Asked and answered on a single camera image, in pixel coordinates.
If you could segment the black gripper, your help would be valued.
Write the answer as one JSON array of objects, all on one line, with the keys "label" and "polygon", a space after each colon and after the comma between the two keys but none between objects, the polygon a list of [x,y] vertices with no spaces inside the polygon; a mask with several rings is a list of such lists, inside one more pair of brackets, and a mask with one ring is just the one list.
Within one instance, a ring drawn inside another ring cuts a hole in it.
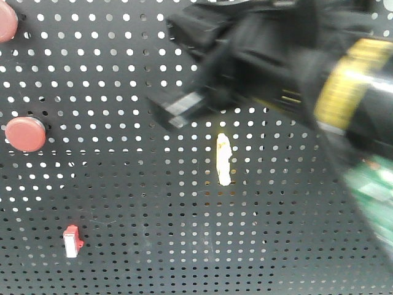
[{"label": "black gripper", "polygon": [[204,1],[170,15],[169,38],[199,72],[180,94],[147,99],[155,121],[178,130],[209,109],[248,100],[303,114],[297,54],[315,47],[321,7],[320,1]]}]

